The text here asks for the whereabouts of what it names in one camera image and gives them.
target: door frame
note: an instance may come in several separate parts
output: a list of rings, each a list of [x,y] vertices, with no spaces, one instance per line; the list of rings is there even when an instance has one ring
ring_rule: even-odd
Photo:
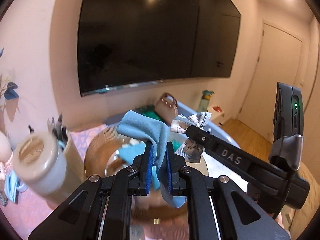
[[[251,78],[251,80],[250,80],[249,88],[248,88],[248,90],[247,90],[247,92],[246,92],[246,94],[245,94],[244,100],[242,101],[241,108],[240,108],[239,112],[238,112],[237,115],[236,115],[236,118],[237,118],[237,119],[238,119],[238,117],[239,117],[239,115],[240,115],[240,113],[241,113],[241,111],[242,111],[242,108],[243,108],[243,106],[244,106],[244,103],[245,103],[245,101],[246,101],[246,99],[247,99],[247,97],[248,97],[249,90],[250,90],[250,88],[251,88],[251,86],[252,86],[253,79],[254,79],[254,77],[255,77],[255,75],[256,75],[256,72],[257,72],[258,63],[259,63],[259,59],[260,59],[260,55],[261,55],[262,43],[263,43],[264,25],[268,25],[268,26],[271,26],[271,27],[273,27],[273,28],[276,28],[276,29],[278,29],[278,30],[280,30],[280,31],[283,31],[283,32],[289,34],[290,36],[298,39],[298,40],[301,41],[302,43],[304,42],[304,39],[303,39],[303,38],[301,38],[299,35],[297,35],[297,34],[295,34],[295,33],[293,33],[293,32],[288,31],[286,28],[283,28],[283,27],[281,27],[281,26],[278,26],[278,25],[276,25],[276,24],[273,24],[273,23],[271,23],[271,22],[269,22],[269,21],[262,20],[262,32],[261,32],[261,39],[260,39],[259,55],[258,55],[258,58],[257,58],[257,62],[256,62],[256,66],[255,66],[255,68],[254,68],[254,72],[253,72],[252,78]],[[296,76],[295,76],[295,78],[294,78],[294,82],[296,82],[296,80],[297,80],[298,72],[301,71],[301,69],[300,69],[300,64],[301,64],[301,52],[300,52],[300,58],[299,58],[299,66],[298,66],[298,70],[297,70]]]

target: brown handbag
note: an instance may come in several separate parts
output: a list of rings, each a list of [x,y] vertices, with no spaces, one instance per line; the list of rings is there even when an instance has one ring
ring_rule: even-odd
[[[167,92],[164,92],[155,106],[155,112],[163,119],[168,125],[171,125],[172,120],[179,114],[177,100]]]

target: plaid bow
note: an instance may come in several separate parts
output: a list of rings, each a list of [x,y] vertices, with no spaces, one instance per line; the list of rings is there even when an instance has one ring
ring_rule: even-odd
[[[202,112],[189,116],[186,118],[182,114],[173,119],[170,127],[171,132],[186,133],[187,128],[190,125],[194,125],[203,130],[203,127],[208,125],[211,118],[211,113]],[[190,163],[200,163],[201,154],[204,152],[204,147],[196,143],[192,139],[187,139],[179,148],[175,154],[181,155],[186,161]]]

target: blue face mask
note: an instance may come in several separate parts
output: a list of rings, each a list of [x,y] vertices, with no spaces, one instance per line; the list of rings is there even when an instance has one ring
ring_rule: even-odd
[[[13,203],[16,202],[17,187],[19,187],[19,178],[17,177],[17,174],[12,170],[5,177],[4,193],[7,198]]]

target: wall-mounted tv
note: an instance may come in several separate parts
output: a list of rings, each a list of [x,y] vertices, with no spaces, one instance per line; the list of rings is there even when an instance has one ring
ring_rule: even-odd
[[[159,80],[229,77],[239,27],[231,0],[83,0],[81,95]]]

